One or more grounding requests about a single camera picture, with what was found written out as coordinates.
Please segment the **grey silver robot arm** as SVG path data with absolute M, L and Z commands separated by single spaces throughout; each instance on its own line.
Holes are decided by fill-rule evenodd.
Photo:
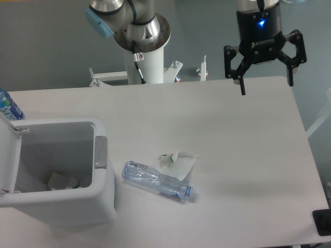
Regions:
M 237 1 L 240 43 L 226 45 L 224 73 L 245 94 L 244 75 L 252 65 L 279 60 L 287 80 L 307 61 L 303 35 L 282 33 L 278 1 Z M 102 37 L 114 37 L 123 49 L 130 85 L 173 83 L 176 75 L 164 68 L 164 47 L 170 40 L 168 21 L 155 11 L 153 1 L 90 1 L 85 16 Z

